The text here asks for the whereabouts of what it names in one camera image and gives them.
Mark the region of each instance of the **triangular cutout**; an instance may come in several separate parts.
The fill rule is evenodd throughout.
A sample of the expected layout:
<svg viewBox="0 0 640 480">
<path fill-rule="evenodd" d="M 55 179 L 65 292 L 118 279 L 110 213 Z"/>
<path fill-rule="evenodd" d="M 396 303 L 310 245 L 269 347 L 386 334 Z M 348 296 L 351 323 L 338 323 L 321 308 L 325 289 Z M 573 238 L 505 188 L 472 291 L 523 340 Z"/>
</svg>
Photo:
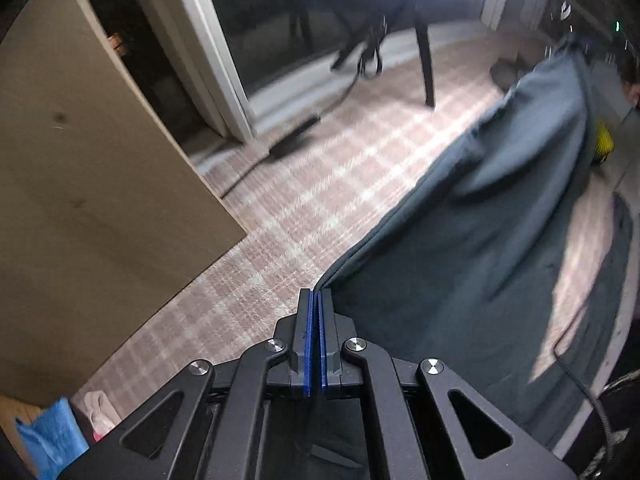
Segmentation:
<svg viewBox="0 0 640 480">
<path fill-rule="evenodd" d="M 476 458 L 487 458 L 511 445 L 511 437 L 460 391 L 451 390 L 449 401 Z"/>
<path fill-rule="evenodd" d="M 182 392 L 175 392 L 167 397 L 124 436 L 122 445 L 149 460 L 158 458 L 183 399 Z"/>
</svg>

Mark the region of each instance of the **door frame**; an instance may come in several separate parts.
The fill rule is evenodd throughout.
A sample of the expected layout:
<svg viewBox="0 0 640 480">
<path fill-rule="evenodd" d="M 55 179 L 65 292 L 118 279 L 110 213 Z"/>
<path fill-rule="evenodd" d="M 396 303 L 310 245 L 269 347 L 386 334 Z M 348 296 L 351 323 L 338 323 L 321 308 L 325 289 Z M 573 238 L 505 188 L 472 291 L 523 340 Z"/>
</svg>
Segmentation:
<svg viewBox="0 0 640 480">
<path fill-rule="evenodd" d="M 205 122 L 223 136 L 255 138 L 253 114 L 212 0 L 139 0 Z"/>
</svg>

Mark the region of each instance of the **blue plastic bag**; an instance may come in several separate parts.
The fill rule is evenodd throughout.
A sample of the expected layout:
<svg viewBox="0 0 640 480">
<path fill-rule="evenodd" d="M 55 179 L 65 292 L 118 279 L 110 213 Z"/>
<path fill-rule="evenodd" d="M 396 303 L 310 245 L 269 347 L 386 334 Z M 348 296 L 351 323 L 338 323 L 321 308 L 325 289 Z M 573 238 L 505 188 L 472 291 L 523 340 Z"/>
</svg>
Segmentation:
<svg viewBox="0 0 640 480">
<path fill-rule="evenodd" d="M 38 480 L 55 480 L 89 449 L 65 397 L 42 412 L 33 424 L 16 418 L 15 427 L 38 468 Z"/>
</svg>

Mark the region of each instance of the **black chair leg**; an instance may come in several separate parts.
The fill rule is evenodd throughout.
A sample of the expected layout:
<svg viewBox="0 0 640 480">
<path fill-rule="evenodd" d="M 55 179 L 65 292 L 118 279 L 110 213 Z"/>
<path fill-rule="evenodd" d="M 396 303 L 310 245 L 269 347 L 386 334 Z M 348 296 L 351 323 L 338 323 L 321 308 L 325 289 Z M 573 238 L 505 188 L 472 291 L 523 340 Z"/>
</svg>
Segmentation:
<svg viewBox="0 0 640 480">
<path fill-rule="evenodd" d="M 418 40 L 420 50 L 420 62 L 422 63 L 422 77 L 424 78 L 425 104 L 428 107 L 436 107 L 436 95 L 433 87 L 433 69 L 431 67 L 431 47 L 429 46 L 428 26 L 415 23 L 415 37 Z"/>
</svg>

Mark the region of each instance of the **yellow object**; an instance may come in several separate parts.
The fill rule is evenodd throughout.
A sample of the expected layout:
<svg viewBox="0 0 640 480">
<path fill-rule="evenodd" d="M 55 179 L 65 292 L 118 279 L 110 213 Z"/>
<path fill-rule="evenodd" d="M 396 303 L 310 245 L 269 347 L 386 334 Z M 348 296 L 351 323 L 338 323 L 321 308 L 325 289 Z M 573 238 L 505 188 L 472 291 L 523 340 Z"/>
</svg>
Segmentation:
<svg viewBox="0 0 640 480">
<path fill-rule="evenodd" d="M 593 161 L 596 164 L 602 164 L 609 153 L 613 151 L 614 144 L 611 134 L 603 121 L 598 122 L 596 128 L 596 152 L 593 156 Z"/>
</svg>

